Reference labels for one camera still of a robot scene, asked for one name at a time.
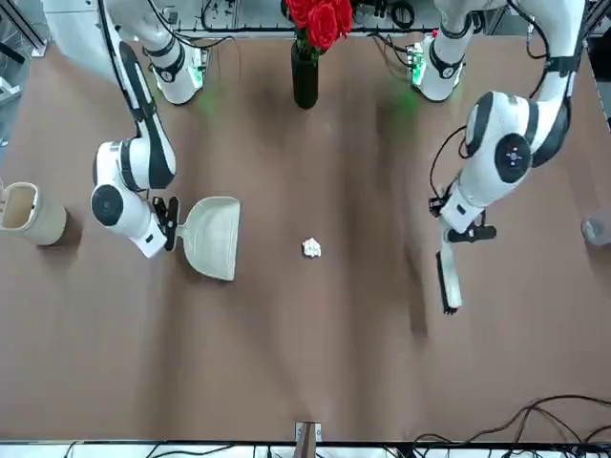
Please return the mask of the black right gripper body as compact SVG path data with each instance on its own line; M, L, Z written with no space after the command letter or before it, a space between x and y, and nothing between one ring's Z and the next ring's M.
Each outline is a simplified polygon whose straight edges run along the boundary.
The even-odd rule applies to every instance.
M153 197L152 204L158 217L160 230L166 238L164 249L173 251L176 247L179 225L179 199L170 197L168 201L165 201L161 197Z

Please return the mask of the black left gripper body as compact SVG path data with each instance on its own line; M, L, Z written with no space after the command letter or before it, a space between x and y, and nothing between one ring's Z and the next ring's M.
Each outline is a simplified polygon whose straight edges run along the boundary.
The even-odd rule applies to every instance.
M448 243L474 243L481 240L494 239L496 228L493 225L471 224L463 233L458 233L454 229L446 232L445 240Z

